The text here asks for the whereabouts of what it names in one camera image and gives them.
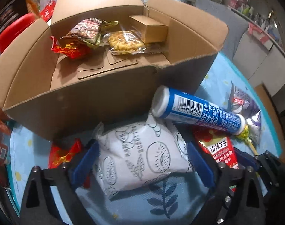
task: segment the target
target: teal tablecloth edge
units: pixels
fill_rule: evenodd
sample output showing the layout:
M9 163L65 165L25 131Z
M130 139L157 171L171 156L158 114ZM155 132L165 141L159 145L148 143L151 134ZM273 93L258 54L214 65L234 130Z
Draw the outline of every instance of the teal tablecloth edge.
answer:
M20 206L18 204L18 201L17 201L17 197L16 197L16 192L15 192L15 189L14 189L14 186L13 186L13 174L12 174L12 171L11 171L11 165L8 164L6 165L6 169L7 169L7 174L8 174L8 181L10 183L10 189L12 191L12 194L13 194L13 200L16 204L16 208L18 209L18 211L20 211Z
M227 58L227 56L225 56L225 54L223 54L222 52L220 52L220 54L223 55L224 59L228 61L230 67L233 69L233 71L244 81L245 85L248 87L248 89L251 91L252 95L255 98L255 101L258 103L259 108L261 109L261 114L263 115L269 129L270 132L272 134L272 139L275 143L275 148L277 150L277 154L278 156L280 156L283 152L279 139L278 139L278 135L275 131L274 125L269 117L269 114L267 113L263 103L261 102L260 98L258 97L257 93L255 92L255 90L253 89L253 87L249 84L249 82L247 81L247 79L242 75L242 73L239 71L239 69L230 61L230 59Z

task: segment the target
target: blue leaf print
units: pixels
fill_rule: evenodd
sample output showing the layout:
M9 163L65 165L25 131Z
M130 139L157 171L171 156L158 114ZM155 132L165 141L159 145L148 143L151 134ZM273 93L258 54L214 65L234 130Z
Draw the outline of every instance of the blue leaf print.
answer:
M171 186L169 187L169 189L165 192L165 195L164 195L164 196L165 196L165 197L170 196L170 195L175 191L176 187L177 187L177 184L171 185Z
M177 209L178 209L178 202L174 203L174 204L170 207L170 209L169 209L167 215L168 215L168 216L172 215Z
M163 210L162 209L150 210L151 214L154 215L164 214L168 219L170 219L170 216L178 209L178 202L176 202L178 195L173 195L172 197L169 198L167 202L165 201L165 199L175 191L177 184L172 184L166 191L166 182L167 179L162 181L162 188L160 188L157 185L149 185L149 188L153 193L162 196L162 200L153 197L147 199L147 201L152 206L163 206Z
M151 185L150 184L149 188L154 194L162 194L162 189L157 185Z
M164 214L164 210L161 210L161 209L153 209L153 210L150 210L150 212L154 215L163 215Z
M176 201L177 198L178 198L178 195L173 195L173 196L167 201L167 203L165 204L165 207L166 207L166 208L170 207L170 206Z
M147 199L147 201L149 202L150 205L153 205L153 206L159 206L163 204L160 199L156 199L156 198Z

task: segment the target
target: white snack package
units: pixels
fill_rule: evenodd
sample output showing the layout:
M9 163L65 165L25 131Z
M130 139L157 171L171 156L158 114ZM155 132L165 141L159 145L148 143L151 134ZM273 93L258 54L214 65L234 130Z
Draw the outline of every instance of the white snack package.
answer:
M170 173L193 170L186 144L171 121L149 114L146 122L103 131L100 123L94 136L100 156L93 173L109 198L118 191L160 181Z

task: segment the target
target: table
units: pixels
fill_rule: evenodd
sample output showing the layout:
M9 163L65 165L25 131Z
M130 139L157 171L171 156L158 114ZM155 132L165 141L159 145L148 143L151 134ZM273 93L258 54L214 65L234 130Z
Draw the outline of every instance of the table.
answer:
M210 70L195 93L196 96L208 100L223 108L228 108L228 99L231 91L231 82L247 92L261 109L262 133L259 154L269 150L275 156L281 154L275 129L262 102L256 95L246 78L234 66L234 64L222 53L218 53ZM75 137L79 137L83 144L90 139L92 131L70 136L64 141L72 143ZM251 153L251 150L235 137L231 138L233 145L240 150ZM40 138L21 125L16 125L10 140L11 164L8 166L10 185L13 189L14 200L19 207L22 202L24 188L31 168L39 165L42 169L48 168L48 158L51 142ZM148 222L150 224L190 224L196 216L204 201L208 189L205 188L197 173L173 174L165 181L156 185L169 190L168 199L175 199L173 209L166 205L168 216L161 214L157 208L162 208L154 201L162 200L161 194L153 192L150 188L143 187L117 194L112 200L104 197L98 183L91 177L91 188L78 188L76 190L79 199L93 217L97 224L122 224L133 225ZM64 222L71 224L56 187L51 187L55 203Z

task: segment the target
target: red candy wrapper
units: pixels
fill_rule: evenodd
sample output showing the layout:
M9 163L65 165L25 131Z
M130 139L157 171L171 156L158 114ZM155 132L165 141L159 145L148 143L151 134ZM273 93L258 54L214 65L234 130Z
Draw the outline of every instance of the red candy wrapper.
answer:
M71 59L81 58L90 53L90 48L86 44L68 43L65 47L61 47L54 36L51 36L51 39L53 40L51 50L56 53L63 53Z
M52 18L55 4L56 1L51 0L47 4L47 6L40 12L40 16L45 22L48 22Z
M205 153L211 154L218 162L226 163L230 168L238 169L238 162L231 140L225 132L194 126L192 132Z
M50 155L49 155L49 165L48 168L56 168L63 162L70 162L74 155L82 150L82 143L80 139L75 139L75 143L69 151L62 150L56 145L52 144Z

